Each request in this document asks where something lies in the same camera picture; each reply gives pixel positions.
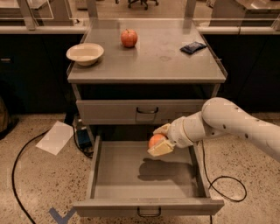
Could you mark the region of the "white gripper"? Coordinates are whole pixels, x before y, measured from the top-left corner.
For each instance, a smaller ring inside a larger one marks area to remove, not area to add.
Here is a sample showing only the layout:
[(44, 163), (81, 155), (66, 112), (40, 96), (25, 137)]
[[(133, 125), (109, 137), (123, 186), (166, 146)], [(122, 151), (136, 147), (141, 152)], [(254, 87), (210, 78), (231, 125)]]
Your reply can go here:
[(178, 148), (185, 148), (193, 145), (193, 142), (188, 138), (185, 129), (184, 121), (186, 118), (180, 117), (174, 120), (171, 124), (167, 123), (153, 131), (153, 134), (161, 134), (167, 136), (167, 139), (160, 139), (157, 141), (149, 141), (148, 153), (153, 157), (162, 156), (173, 152), (174, 145)]

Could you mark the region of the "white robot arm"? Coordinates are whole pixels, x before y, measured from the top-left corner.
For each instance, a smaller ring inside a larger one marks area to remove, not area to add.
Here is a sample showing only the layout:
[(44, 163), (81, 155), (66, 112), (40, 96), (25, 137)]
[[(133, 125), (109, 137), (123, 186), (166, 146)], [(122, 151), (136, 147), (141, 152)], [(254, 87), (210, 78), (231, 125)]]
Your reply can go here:
[(249, 115), (233, 102), (214, 97), (207, 100), (200, 112), (181, 116), (153, 132), (162, 137), (149, 142), (148, 152), (153, 157), (173, 152), (175, 148), (193, 146), (198, 141), (236, 135), (280, 162), (280, 127)]

